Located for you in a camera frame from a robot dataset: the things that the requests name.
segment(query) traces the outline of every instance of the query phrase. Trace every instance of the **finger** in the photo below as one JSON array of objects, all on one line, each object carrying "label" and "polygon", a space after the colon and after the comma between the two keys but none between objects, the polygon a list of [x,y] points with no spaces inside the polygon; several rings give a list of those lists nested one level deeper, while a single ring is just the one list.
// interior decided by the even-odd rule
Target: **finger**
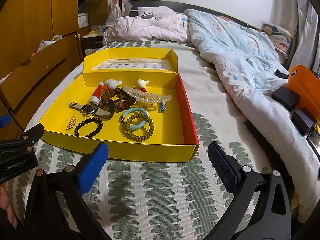
[{"label": "finger", "polygon": [[13,208],[12,208],[11,205],[7,208],[7,218],[9,219],[10,223],[13,226],[14,226],[15,222],[18,225],[18,221],[16,219],[16,215],[14,214],[14,211],[13,211]]},{"label": "finger", "polygon": [[0,185],[0,208],[6,210],[10,205],[10,200],[7,195],[7,191],[5,190],[4,185]]}]

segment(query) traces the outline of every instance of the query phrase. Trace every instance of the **yellow box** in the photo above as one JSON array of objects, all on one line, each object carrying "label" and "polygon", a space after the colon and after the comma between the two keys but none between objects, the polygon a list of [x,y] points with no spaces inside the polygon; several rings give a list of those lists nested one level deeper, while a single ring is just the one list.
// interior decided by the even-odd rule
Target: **yellow box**
[{"label": "yellow box", "polygon": [[[161,59],[167,60],[170,70],[164,69],[98,69],[92,68],[107,59]],[[195,155],[199,141],[193,122],[188,98],[178,71],[178,57],[172,49],[157,48],[114,48],[104,49],[84,59],[84,73],[76,78],[55,100],[40,123],[44,126],[44,140],[60,148],[90,154],[102,141],[109,147],[109,158],[145,161],[145,162],[188,162]],[[103,129],[94,138],[85,138],[97,127],[96,123],[84,125],[79,136],[74,136],[74,128],[66,130],[73,114],[76,124],[88,117],[80,111],[72,109],[69,104],[81,105],[88,99],[99,85],[107,79],[121,80],[122,85],[136,86],[138,79],[149,80],[149,93],[171,95],[166,110],[160,113],[159,104],[149,111],[155,124],[153,135],[144,142],[133,142],[126,137],[120,122],[121,113],[115,113],[108,120],[103,119]],[[148,125],[134,131],[141,136],[148,130]]]}]

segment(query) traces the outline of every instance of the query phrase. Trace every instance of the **light blue comforter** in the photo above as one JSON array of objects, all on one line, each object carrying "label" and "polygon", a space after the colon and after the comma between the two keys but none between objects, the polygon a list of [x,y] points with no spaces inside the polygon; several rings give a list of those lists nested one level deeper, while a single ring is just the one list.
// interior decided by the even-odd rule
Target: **light blue comforter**
[{"label": "light blue comforter", "polygon": [[266,34],[217,16],[192,9],[185,14],[190,17],[191,42],[201,57],[215,65],[238,108],[284,161],[300,195],[298,220],[305,222],[320,199],[320,164],[290,113],[268,96],[287,83],[275,71],[288,74],[273,44]]}]

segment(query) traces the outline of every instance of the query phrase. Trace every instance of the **light blue bracelet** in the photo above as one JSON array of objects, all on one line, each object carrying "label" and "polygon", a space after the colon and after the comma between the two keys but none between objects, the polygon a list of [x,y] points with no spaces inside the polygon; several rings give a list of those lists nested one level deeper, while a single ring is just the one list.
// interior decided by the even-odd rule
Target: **light blue bracelet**
[{"label": "light blue bracelet", "polygon": [[[149,113],[148,113],[146,110],[144,110],[143,108],[134,107],[134,108],[128,109],[127,111],[125,111],[125,112],[121,115],[121,122],[122,122],[122,123],[125,123],[125,120],[124,120],[124,119],[125,119],[125,116],[126,116],[127,114],[130,114],[130,113],[134,112],[134,111],[141,112],[141,113],[149,116]],[[138,130],[138,129],[140,129],[141,127],[143,127],[146,123],[147,123],[147,120],[142,120],[141,123],[139,123],[139,124],[137,124],[137,125],[135,125],[135,126],[130,126],[130,131]]]}]

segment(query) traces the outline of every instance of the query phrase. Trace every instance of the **orange basket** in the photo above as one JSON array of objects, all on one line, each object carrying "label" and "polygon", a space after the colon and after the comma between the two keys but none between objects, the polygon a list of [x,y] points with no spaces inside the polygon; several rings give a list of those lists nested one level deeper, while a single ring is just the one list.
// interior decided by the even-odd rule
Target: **orange basket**
[{"label": "orange basket", "polygon": [[290,69],[288,89],[300,96],[299,107],[305,107],[320,120],[320,80],[305,66],[297,65]]}]

